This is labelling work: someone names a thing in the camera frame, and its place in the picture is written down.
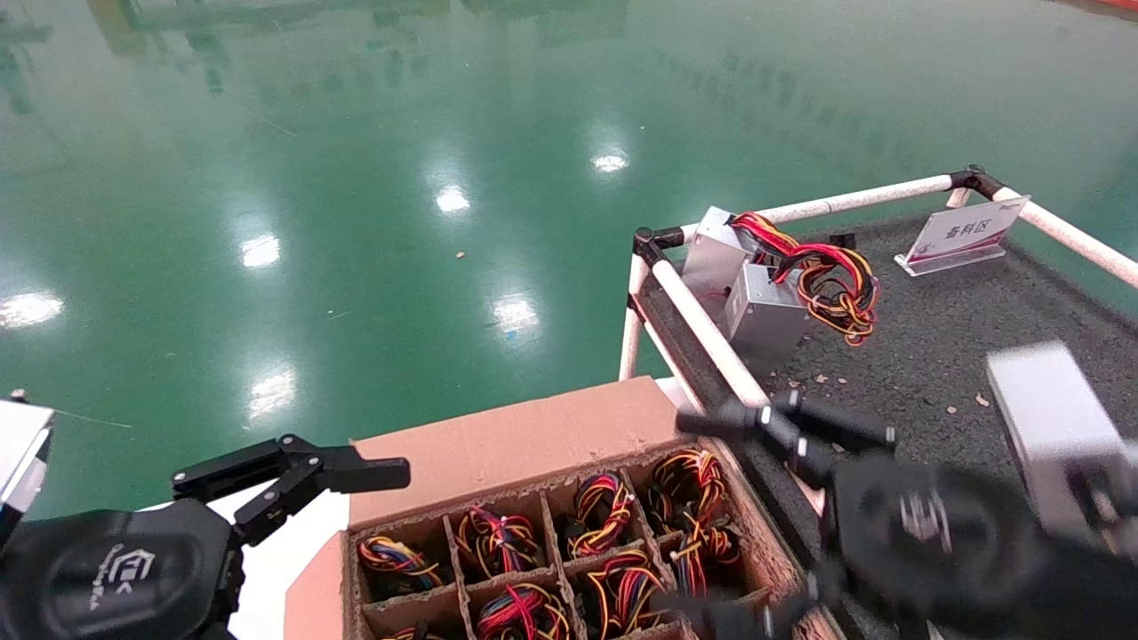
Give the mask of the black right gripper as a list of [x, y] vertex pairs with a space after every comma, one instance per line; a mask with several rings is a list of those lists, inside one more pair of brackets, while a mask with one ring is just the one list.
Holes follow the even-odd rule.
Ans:
[[[754, 442], [805, 485], [828, 486], [828, 552], [846, 591], [874, 612], [939, 625], [1004, 625], [1041, 579], [1047, 539], [1022, 491], [1000, 476], [951, 463], [884, 454], [897, 429], [790, 389], [770, 404], [727, 402], [681, 411], [681, 433]], [[753, 606], [658, 592], [657, 608], [685, 617], [700, 639], [791, 639], [810, 612], [833, 600], [833, 580], [809, 572], [780, 604]]]

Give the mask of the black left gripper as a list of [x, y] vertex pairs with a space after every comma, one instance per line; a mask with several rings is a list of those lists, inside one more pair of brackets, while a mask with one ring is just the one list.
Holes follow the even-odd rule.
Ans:
[[[244, 548], [277, 533], [325, 492], [402, 490], [406, 458], [297, 435], [175, 471], [174, 503], [24, 520], [3, 545], [5, 639], [228, 639]], [[232, 526], [205, 504], [267, 484]]]

